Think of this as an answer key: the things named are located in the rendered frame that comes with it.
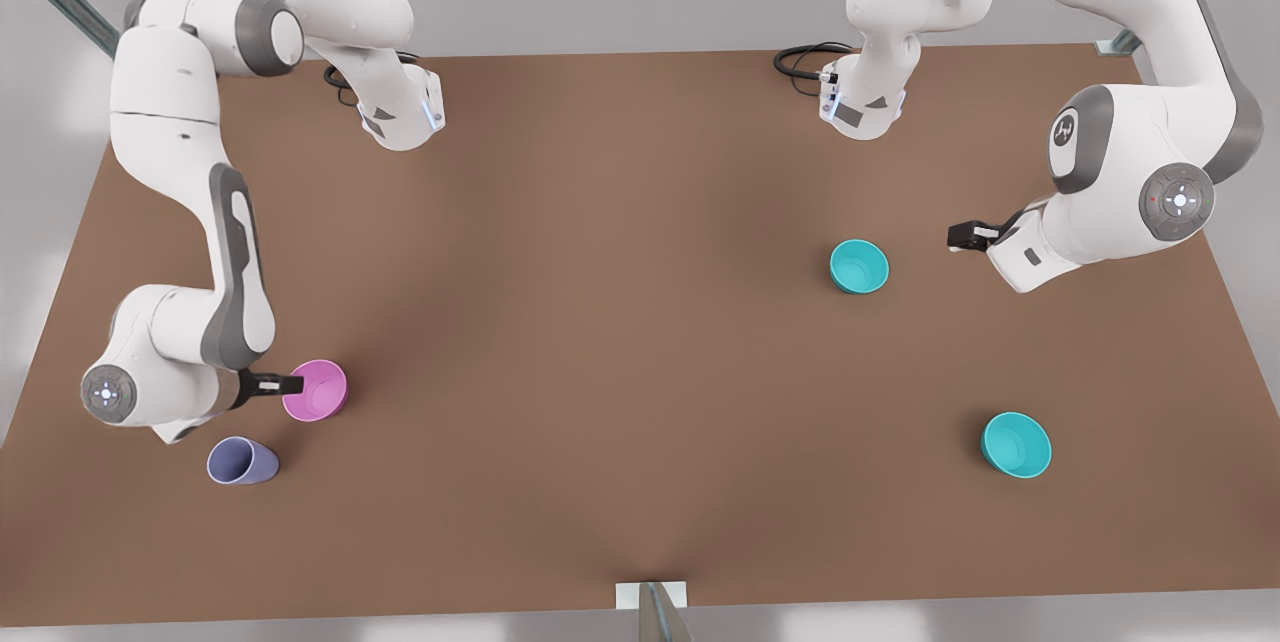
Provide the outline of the pink bowl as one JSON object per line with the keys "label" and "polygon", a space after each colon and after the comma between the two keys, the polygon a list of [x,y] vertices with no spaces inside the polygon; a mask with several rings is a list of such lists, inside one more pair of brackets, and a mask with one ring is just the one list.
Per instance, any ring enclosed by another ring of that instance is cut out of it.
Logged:
{"label": "pink bowl", "polygon": [[303,379],[303,388],[301,393],[282,396],[282,405],[291,418],[301,422],[328,419],[346,405],[348,381],[334,361],[306,361],[293,370],[292,376]]}

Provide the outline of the lavender blue bowl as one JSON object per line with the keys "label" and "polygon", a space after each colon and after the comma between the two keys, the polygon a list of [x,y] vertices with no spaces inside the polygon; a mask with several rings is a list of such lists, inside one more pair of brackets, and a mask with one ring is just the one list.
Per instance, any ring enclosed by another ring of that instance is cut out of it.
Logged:
{"label": "lavender blue bowl", "polygon": [[206,472],[216,483],[262,483],[278,471],[274,451],[248,437],[224,437],[206,460]]}

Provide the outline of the teal bowl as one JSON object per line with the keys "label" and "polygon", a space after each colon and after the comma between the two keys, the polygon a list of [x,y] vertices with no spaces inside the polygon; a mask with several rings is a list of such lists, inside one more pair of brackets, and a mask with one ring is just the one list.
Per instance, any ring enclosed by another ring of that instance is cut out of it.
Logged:
{"label": "teal bowl", "polygon": [[1018,411],[1004,411],[988,419],[980,434],[980,451],[993,469],[1018,480],[1043,474],[1053,457],[1042,425]]}
{"label": "teal bowl", "polygon": [[884,251],[860,238],[835,246],[828,269],[833,285],[846,294],[873,294],[890,278],[890,260]]}

